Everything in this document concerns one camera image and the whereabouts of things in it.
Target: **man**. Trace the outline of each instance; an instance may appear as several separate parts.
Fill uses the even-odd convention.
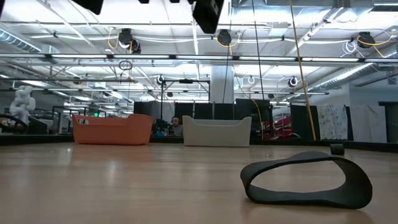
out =
[[[176,116],[172,118],[172,125],[173,125],[173,136],[182,136],[183,130],[182,130],[182,125],[180,125],[180,119]]]

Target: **white robot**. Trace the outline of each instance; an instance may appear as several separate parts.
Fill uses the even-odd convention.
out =
[[[33,88],[31,86],[20,86],[15,92],[15,99],[10,105],[10,114],[25,124],[29,123],[29,112],[36,108],[36,101],[30,97]]]

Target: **white column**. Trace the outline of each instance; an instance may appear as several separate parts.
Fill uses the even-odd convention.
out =
[[[232,66],[228,66],[228,68],[226,66],[211,67],[210,101],[234,103],[234,72]]]

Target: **orange bin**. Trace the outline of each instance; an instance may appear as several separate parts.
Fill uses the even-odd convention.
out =
[[[148,144],[154,118],[131,114],[128,118],[73,115],[73,138],[79,144]]]

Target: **wooden floor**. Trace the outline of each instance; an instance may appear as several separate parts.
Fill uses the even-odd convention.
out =
[[[398,155],[347,150],[373,183],[361,210],[251,203],[239,178],[250,162],[323,147],[250,149],[41,144],[0,147],[0,223],[394,223]],[[332,162],[280,167],[255,184],[310,192],[337,187]]]

